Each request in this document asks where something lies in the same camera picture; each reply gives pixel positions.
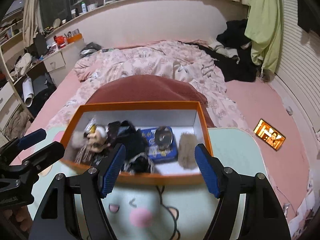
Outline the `person left hand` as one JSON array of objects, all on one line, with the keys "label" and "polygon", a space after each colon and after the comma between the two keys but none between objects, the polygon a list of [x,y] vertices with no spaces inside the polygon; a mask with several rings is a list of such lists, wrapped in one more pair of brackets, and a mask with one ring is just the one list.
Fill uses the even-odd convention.
[{"label": "person left hand", "polygon": [[2,213],[7,220],[13,216],[23,232],[30,232],[33,220],[27,206],[18,207],[15,211],[4,210]]}]

